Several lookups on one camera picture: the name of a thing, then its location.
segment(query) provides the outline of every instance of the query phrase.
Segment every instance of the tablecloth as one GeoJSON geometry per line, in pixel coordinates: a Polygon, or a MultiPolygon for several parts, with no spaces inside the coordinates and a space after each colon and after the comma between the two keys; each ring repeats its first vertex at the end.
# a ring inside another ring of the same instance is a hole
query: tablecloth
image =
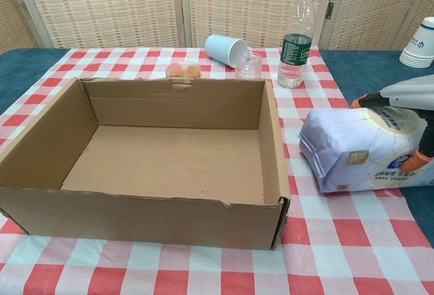
{"type": "MultiPolygon", "coordinates": [[[[434,250],[401,193],[324,196],[298,150],[297,134],[311,108],[347,106],[318,49],[311,50],[304,83],[294,90],[277,84],[277,48],[255,52],[263,57],[263,77],[274,85],[292,192],[288,226],[275,251],[30,236],[0,216],[0,292],[434,294],[434,250]]],[[[198,62],[203,78],[235,76],[201,49],[73,49],[0,116],[0,151],[67,79],[162,78],[176,60],[198,62]]]]}

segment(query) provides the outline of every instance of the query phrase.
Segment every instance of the cardboard box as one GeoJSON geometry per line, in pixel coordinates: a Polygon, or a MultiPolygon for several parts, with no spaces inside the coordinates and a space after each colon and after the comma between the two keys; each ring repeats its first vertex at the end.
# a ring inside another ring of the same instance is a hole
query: cardboard box
{"type": "Polygon", "coordinates": [[[270,249],[289,202],[269,81],[74,79],[0,153],[30,234],[270,249]]]}

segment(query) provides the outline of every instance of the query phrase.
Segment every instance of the tissue package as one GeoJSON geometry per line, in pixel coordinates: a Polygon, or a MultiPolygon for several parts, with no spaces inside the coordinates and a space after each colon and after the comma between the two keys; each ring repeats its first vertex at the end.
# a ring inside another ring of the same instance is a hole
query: tissue package
{"type": "Polygon", "coordinates": [[[426,122],[408,109],[313,109],[300,150],[321,192],[434,184],[434,161],[411,173],[401,164],[418,148],[426,122]]]}

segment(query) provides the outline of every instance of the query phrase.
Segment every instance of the stacked paper cup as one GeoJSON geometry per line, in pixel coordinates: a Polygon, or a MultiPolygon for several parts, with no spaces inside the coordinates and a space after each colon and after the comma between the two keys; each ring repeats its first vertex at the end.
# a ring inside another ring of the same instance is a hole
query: stacked paper cup
{"type": "Polygon", "coordinates": [[[399,61],[414,68],[427,68],[434,60],[434,17],[426,17],[404,48],[399,61]]]}

